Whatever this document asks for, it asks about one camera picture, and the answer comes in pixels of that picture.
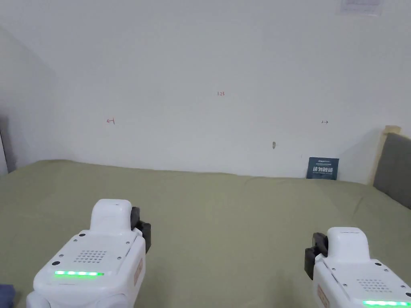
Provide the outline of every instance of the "label sticker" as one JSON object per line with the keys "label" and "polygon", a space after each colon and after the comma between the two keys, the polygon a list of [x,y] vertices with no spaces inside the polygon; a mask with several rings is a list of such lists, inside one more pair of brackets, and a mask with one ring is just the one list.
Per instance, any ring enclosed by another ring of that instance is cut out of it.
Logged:
{"label": "label sticker", "polygon": [[136,285],[137,280],[139,279],[140,273],[143,270],[143,259],[140,260],[139,266],[136,269],[136,272],[134,273],[134,285]]}
{"label": "label sticker", "polygon": [[320,298],[321,302],[323,303],[325,308],[330,308],[330,302],[327,296],[324,294],[323,289],[321,289],[320,285],[317,288],[317,295]]}

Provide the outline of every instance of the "bed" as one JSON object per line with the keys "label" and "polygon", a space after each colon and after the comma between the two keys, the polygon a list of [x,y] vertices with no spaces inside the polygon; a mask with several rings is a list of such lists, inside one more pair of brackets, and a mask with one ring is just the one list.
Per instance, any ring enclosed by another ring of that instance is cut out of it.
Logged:
{"label": "bed", "polygon": [[313,308],[304,249],[332,226],[360,227],[411,284],[411,210],[372,185],[39,161],[0,178],[0,195],[0,283],[17,307],[100,198],[127,199],[152,224],[139,308]]}

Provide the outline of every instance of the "white wall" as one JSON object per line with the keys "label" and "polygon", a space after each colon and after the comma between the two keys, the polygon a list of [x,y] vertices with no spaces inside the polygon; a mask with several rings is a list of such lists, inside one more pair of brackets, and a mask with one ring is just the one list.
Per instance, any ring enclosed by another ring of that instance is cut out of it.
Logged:
{"label": "white wall", "polygon": [[0,24],[31,63],[0,59],[17,65],[12,80],[0,71],[17,89],[1,105],[17,166],[303,177],[310,156],[325,156],[340,158],[340,179],[366,182],[384,126],[411,134],[411,2],[386,1],[379,18],[336,7],[3,0]]}

